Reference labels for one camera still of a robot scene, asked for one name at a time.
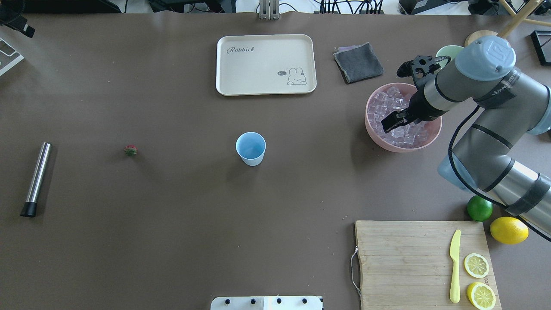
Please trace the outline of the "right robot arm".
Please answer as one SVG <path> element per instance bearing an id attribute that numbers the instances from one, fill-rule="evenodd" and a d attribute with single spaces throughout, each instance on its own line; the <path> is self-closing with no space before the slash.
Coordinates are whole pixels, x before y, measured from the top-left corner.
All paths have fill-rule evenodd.
<path id="1" fill-rule="evenodd" d="M 527 226 L 550 234 L 550 178 L 509 156 L 526 133 L 550 129 L 550 88 L 515 66 L 508 41 L 476 39 L 439 68 L 431 56 L 417 56 L 397 70 L 414 78 L 417 92 L 409 106 L 382 120 L 384 132 L 412 122 L 434 121 L 467 99 L 483 112 L 458 143 L 450 142 L 439 174 L 460 189 L 482 191 Z"/>

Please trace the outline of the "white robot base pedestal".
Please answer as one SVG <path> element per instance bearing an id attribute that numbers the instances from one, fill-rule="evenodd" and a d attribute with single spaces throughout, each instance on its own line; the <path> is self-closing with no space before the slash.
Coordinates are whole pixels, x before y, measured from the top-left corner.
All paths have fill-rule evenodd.
<path id="1" fill-rule="evenodd" d="M 217 297 L 211 310 L 323 310 L 323 298 L 313 295 Z"/>

